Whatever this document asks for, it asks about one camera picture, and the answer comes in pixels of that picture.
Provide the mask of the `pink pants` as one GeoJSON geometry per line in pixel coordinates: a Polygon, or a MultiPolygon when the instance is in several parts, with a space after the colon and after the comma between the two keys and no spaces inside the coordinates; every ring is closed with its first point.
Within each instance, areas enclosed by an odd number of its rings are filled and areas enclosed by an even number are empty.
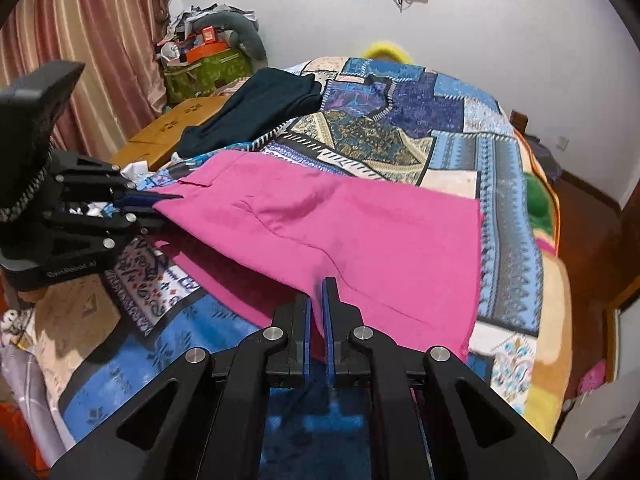
{"type": "Polygon", "coordinates": [[[157,211],[208,254],[308,295],[326,278],[401,346],[465,356],[480,302],[480,204],[427,188],[223,151],[163,188],[157,211]]]}

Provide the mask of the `wooden bedside board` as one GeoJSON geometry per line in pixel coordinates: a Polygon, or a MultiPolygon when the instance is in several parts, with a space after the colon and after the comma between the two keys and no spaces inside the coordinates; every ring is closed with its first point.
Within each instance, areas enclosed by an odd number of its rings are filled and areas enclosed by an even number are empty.
{"type": "Polygon", "coordinates": [[[175,153],[183,130],[206,122],[220,111],[226,101],[226,96],[183,101],[133,136],[111,158],[111,163],[124,168],[132,162],[146,162],[149,170],[159,170],[175,153]]]}

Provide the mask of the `blue patchwork bedspread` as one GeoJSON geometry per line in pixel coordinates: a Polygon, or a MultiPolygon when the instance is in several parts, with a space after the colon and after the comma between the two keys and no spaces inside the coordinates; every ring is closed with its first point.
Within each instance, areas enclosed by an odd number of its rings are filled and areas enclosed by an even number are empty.
{"type": "MultiPolygon", "coordinates": [[[[238,151],[477,200],[480,302],[468,351],[458,358],[525,419],[529,379],[504,367],[508,356],[525,368],[534,364],[546,269],[527,211],[520,141],[496,100],[420,66],[366,58],[316,58],[294,74],[313,74],[322,85],[318,112],[253,142],[182,158],[141,191],[160,193],[214,155],[238,151]]],[[[270,326],[277,307],[304,294],[208,254],[163,217],[163,229],[128,236],[114,266],[51,287],[39,310],[54,315],[83,292],[106,297],[98,307],[101,333],[93,335],[81,320],[58,326],[89,347],[51,384],[73,448],[188,350],[232,349],[270,326]]],[[[306,296],[309,374],[300,387],[270,390],[255,479],[374,479],[366,394],[329,381],[323,314],[314,316],[306,296]]]]}

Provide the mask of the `green storage bag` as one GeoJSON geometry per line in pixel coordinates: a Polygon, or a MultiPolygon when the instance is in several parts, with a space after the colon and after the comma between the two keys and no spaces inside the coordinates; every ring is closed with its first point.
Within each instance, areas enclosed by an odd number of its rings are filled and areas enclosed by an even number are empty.
{"type": "Polygon", "coordinates": [[[163,65],[167,103],[177,105],[187,99],[211,96],[233,81],[252,76],[252,63],[239,49],[230,48],[200,58],[193,63],[163,65]]]}

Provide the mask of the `orange box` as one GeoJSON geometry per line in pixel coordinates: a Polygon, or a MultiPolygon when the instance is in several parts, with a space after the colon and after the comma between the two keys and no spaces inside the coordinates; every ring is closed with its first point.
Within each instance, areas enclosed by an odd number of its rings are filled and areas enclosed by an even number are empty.
{"type": "Polygon", "coordinates": [[[216,55],[220,52],[227,51],[229,45],[224,41],[211,42],[210,44],[200,44],[180,55],[180,61],[186,64],[198,62],[201,58],[216,55]]]}

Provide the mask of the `dark teal folded garment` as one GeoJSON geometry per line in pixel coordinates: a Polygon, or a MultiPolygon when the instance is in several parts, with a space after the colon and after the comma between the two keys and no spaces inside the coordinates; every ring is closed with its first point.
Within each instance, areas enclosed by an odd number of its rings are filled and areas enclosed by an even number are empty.
{"type": "Polygon", "coordinates": [[[318,112],[322,85],[313,74],[299,76],[262,68],[242,84],[220,111],[183,130],[176,152],[191,158],[228,145],[253,142],[290,119],[318,112]]]}

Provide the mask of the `striped pink curtain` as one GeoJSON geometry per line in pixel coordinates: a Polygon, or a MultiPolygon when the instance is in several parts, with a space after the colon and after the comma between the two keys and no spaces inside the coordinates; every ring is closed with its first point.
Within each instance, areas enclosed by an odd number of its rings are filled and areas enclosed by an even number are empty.
{"type": "Polygon", "coordinates": [[[170,0],[18,0],[1,27],[1,83],[55,60],[84,63],[52,133],[57,148],[109,159],[166,104],[155,45],[170,0]]]}

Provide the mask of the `grey plush toy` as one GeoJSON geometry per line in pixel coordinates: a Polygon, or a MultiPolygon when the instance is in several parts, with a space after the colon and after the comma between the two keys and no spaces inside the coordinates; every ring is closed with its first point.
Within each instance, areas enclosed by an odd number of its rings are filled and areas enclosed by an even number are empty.
{"type": "Polygon", "coordinates": [[[267,61],[267,51],[255,23],[245,15],[231,10],[222,10],[200,15],[192,22],[192,29],[198,34],[208,26],[228,32],[232,47],[242,48],[252,60],[267,61]]]}

